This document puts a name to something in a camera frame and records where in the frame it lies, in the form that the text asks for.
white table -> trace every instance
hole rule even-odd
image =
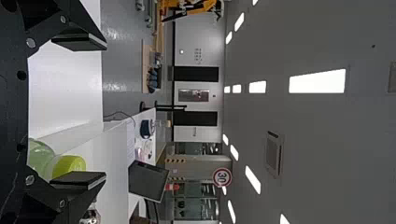
[[[134,115],[133,116],[134,121],[136,123],[136,126],[134,127],[134,123],[131,121],[131,119],[126,119],[125,121],[128,123],[127,129],[128,129],[128,166],[131,165],[134,160],[136,160],[136,151],[141,148],[142,153],[145,154],[142,158],[140,158],[140,161],[143,161],[145,163],[155,165],[156,164],[156,132],[150,137],[150,139],[144,139],[140,135],[140,125],[142,123],[142,120],[144,119],[152,119],[153,121],[156,120],[156,109],[152,108],[150,110],[146,110],[140,114]],[[135,139],[134,145],[131,144],[131,140]],[[151,149],[150,152],[145,151],[144,147],[145,144],[151,141]],[[134,195],[132,193],[128,194],[128,217],[131,217],[132,213],[136,209],[137,204],[139,203],[139,215],[141,217],[146,216],[146,206],[145,202],[142,197]]]
[[[87,163],[87,171],[106,172],[106,183],[96,204],[104,224],[129,223],[139,202],[142,202],[140,216],[146,215],[142,198],[128,193],[128,167],[135,159],[128,155],[149,141],[140,137],[140,124],[143,119],[155,121],[156,110],[147,110],[133,118],[135,126],[131,119],[95,122],[38,139],[48,144],[56,154],[81,156]],[[151,157],[143,161],[155,165],[156,133],[150,139]]]

cable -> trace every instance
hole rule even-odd
[[[131,115],[129,115],[129,114],[123,112],[123,111],[116,111],[116,112],[114,112],[114,113],[112,113],[112,114],[104,115],[103,118],[104,118],[104,119],[105,119],[105,118],[109,118],[109,117],[112,117],[112,116],[114,116],[114,115],[116,115],[116,114],[122,114],[122,115],[124,115],[124,116],[126,116],[126,117],[131,118],[131,119],[134,121],[134,126],[136,127],[136,121],[134,120],[134,118],[133,118]]]
[[[20,144],[23,143],[23,141],[26,139],[26,137],[27,137],[27,133],[26,133],[26,134],[23,136],[23,138],[21,139]]]
[[[144,200],[145,200],[145,204],[146,204],[146,216],[147,216],[148,220],[149,220],[150,223],[151,223],[152,217],[151,217],[151,213],[150,213],[150,211],[149,211],[149,203],[152,203],[152,204],[154,205],[155,219],[156,219],[156,221],[157,221],[157,224],[160,224],[160,216],[159,216],[159,214],[158,214],[157,204],[156,204],[155,202],[149,201],[149,200],[147,200],[147,199],[144,199]]]

gray floor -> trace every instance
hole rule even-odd
[[[145,101],[148,106],[153,106],[156,100],[161,104],[171,102],[168,69],[163,69],[161,91],[142,93],[142,39],[145,44],[153,41],[151,29],[147,28],[144,21],[147,14],[147,11],[136,11],[134,1],[101,1],[102,31],[108,44],[108,50],[102,54],[104,115],[115,111],[137,114],[141,101]],[[165,27],[165,33],[168,27],[172,27],[171,24]],[[172,62],[172,53],[166,50],[164,56],[164,67],[167,67]],[[159,113],[158,116],[161,119],[166,114]]]

green container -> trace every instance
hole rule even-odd
[[[29,139],[27,164],[47,181],[72,171],[86,171],[80,156],[56,155],[52,148],[34,139]]]

round sign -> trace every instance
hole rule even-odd
[[[227,168],[219,168],[213,173],[213,181],[215,185],[219,188],[228,187],[233,180],[233,175],[231,171]]]

